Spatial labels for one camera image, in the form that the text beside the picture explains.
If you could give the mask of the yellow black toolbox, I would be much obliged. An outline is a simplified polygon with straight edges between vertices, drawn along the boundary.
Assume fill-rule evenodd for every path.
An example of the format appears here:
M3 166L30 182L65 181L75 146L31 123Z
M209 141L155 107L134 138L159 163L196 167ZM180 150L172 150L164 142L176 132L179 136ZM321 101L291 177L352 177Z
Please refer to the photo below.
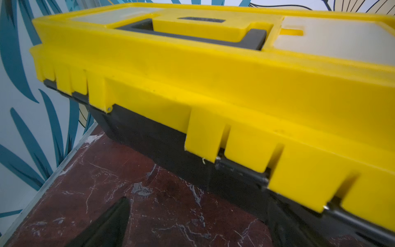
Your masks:
M38 17L39 81L105 133L263 220L395 244L395 3L127 3Z

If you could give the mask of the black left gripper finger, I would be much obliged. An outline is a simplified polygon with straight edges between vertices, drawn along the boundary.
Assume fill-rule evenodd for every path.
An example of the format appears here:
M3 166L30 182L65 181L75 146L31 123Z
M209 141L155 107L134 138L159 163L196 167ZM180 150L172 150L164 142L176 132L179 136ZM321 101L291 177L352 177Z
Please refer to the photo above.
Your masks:
M130 217L130 201L120 198L67 247L121 247Z

